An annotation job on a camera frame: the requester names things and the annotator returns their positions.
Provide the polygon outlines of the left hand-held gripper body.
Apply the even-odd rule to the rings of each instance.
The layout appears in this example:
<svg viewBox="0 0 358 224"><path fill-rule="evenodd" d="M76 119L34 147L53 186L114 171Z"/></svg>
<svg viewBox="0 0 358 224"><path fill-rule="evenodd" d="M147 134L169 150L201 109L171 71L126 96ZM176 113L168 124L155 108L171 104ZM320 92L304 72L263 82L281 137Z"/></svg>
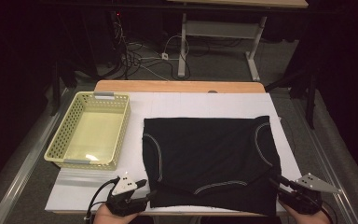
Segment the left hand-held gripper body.
<svg viewBox="0 0 358 224"><path fill-rule="evenodd" d="M140 188L137 181L133 181L128 175L123 175L115 180L115 185L109 191L106 206L113 215L124 217L143 212L150 201L145 197L133 199L131 196Z"/></svg>

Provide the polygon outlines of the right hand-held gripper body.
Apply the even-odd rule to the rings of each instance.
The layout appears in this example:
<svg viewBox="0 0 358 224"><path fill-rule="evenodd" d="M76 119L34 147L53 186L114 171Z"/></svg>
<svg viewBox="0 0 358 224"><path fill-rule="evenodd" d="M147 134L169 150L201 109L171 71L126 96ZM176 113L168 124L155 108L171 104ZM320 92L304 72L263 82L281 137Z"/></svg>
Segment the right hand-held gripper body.
<svg viewBox="0 0 358 224"><path fill-rule="evenodd" d="M341 189L323 181L319 177L308 173L299 179L290 180L294 182L295 187L286 194L279 195L279 200L299 214L313 215L323 208L322 192L340 194Z"/></svg>

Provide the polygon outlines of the pale yellow perforated basket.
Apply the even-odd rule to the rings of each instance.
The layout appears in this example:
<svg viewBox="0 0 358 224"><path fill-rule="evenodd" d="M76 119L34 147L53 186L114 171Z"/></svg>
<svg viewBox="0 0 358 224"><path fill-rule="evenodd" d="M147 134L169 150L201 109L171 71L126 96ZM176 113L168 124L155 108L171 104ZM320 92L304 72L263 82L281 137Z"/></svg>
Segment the pale yellow perforated basket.
<svg viewBox="0 0 358 224"><path fill-rule="evenodd" d="M44 159L61 168L116 169L130 114L127 93L78 92Z"/></svg>

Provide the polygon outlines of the black knit vest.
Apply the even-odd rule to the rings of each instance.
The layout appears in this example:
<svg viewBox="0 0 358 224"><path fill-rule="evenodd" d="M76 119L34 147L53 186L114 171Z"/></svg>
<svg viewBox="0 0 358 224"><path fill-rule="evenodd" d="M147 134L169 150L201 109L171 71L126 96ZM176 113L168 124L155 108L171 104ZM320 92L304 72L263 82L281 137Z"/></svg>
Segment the black knit vest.
<svg viewBox="0 0 358 224"><path fill-rule="evenodd" d="M281 173L268 116L144 120L143 161L150 206L194 205L276 214Z"/></svg>

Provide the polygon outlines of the person's left hand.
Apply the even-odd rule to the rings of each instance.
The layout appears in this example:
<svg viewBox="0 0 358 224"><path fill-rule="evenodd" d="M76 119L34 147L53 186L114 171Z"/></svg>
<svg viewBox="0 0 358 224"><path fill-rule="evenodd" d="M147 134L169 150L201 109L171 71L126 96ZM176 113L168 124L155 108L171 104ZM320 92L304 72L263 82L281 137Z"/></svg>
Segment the person's left hand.
<svg viewBox="0 0 358 224"><path fill-rule="evenodd" d="M113 215L107 206L102 204L95 214L93 224L129 224L136 217L138 217L137 214L131 214L124 217Z"/></svg>

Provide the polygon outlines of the person's right hand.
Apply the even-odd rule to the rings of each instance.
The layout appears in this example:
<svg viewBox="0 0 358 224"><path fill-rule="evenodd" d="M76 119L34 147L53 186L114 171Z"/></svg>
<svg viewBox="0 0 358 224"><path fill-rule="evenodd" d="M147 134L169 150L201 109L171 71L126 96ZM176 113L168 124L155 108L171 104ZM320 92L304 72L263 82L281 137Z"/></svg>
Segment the person's right hand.
<svg viewBox="0 0 358 224"><path fill-rule="evenodd" d="M280 202L280 205L295 219L296 224L330 224L328 216L323 212L317 212L313 215L303 215L283 202Z"/></svg>

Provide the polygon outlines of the black metal stand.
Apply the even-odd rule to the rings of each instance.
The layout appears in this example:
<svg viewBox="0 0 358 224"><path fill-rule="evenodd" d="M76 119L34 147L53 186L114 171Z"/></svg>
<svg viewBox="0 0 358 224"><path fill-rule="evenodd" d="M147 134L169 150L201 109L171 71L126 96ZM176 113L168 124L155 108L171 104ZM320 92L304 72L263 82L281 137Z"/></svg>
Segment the black metal stand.
<svg viewBox="0 0 358 224"><path fill-rule="evenodd" d="M276 88L289 88L289 96L293 99L306 99L305 120L311 129L314 128L313 117L316 93L316 75L312 72L299 70L285 75L279 80L265 86L265 91L270 92Z"/></svg>
<svg viewBox="0 0 358 224"><path fill-rule="evenodd" d="M54 116L61 106L61 82L67 88L75 88L77 85L74 64L69 60L56 61L51 67L51 75L52 109L50 115Z"/></svg>

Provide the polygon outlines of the white table cover board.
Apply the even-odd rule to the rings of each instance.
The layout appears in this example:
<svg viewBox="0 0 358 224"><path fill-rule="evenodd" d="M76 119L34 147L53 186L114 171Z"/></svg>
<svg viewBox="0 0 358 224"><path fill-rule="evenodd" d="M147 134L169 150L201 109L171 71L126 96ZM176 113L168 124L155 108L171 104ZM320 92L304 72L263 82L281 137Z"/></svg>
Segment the white table cover board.
<svg viewBox="0 0 358 224"><path fill-rule="evenodd" d="M276 108L267 93L165 93L132 92L131 114L124 143L114 171L62 168L49 195L46 209L61 214L83 214L96 190L109 179L124 174L146 178L142 156L145 118L256 118L270 116L270 125L288 179L301 177Z"/></svg>

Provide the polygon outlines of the dark device with red light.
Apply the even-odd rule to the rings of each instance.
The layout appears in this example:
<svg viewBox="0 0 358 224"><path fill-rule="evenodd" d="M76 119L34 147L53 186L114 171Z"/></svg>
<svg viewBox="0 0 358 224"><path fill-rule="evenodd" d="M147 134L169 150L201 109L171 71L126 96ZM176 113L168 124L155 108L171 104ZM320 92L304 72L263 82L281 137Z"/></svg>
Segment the dark device with red light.
<svg viewBox="0 0 358 224"><path fill-rule="evenodd" d="M121 21L119 15L115 11L111 11L109 13L109 17L110 17L112 29L114 31L119 31L121 29Z"/></svg>

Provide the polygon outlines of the white-framed desk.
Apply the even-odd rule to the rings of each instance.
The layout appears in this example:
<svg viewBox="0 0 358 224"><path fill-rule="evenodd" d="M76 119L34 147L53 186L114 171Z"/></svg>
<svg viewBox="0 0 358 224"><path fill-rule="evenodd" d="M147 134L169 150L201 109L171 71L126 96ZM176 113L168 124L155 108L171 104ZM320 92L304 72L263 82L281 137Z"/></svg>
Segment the white-framed desk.
<svg viewBox="0 0 358 224"><path fill-rule="evenodd" d="M208 7L234 7L235 9L305 9L309 6L306 0L170 0L182 7L192 4L206 4ZM262 16L258 22L239 23L228 21L192 21L184 12L182 16L181 45L178 58L177 76L186 74L186 55L189 46L188 36L226 37L237 39L251 39L252 48L245 52L252 81L259 81L260 77L255 65L255 53L264 31L267 16Z"/></svg>

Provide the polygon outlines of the aluminium floor rail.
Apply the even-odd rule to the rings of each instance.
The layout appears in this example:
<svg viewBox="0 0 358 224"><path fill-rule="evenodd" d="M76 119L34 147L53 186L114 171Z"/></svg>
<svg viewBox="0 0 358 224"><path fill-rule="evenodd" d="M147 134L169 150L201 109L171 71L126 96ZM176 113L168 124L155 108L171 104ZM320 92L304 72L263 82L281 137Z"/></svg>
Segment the aluminium floor rail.
<svg viewBox="0 0 358 224"><path fill-rule="evenodd" d="M43 113L30 133L21 142L19 152L21 152L22 157L18 152L15 152L9 159L7 168L4 168L3 173L11 173L12 177L10 181L7 181L5 194L0 199L0 224L5 224L20 198L34 168L46 150L48 140L57 127L63 111L74 97L74 93L74 89L65 88L58 95L58 107L51 108L54 115L50 112Z"/></svg>
<svg viewBox="0 0 358 224"><path fill-rule="evenodd" d="M344 224L358 224L358 216L356 215L354 207L351 204L348 189L339 178L338 172L335 170L334 164L328 156L326 148L322 144L322 139L317 134L317 129L311 128L306 121L302 103L299 100L293 100L293 105L296 110L296 114L311 141L312 154L319 165L319 170L323 174L323 178L328 183L341 190L340 193L334 193L332 198L334 199L335 205L339 209L339 213L342 216L342 222Z"/></svg>

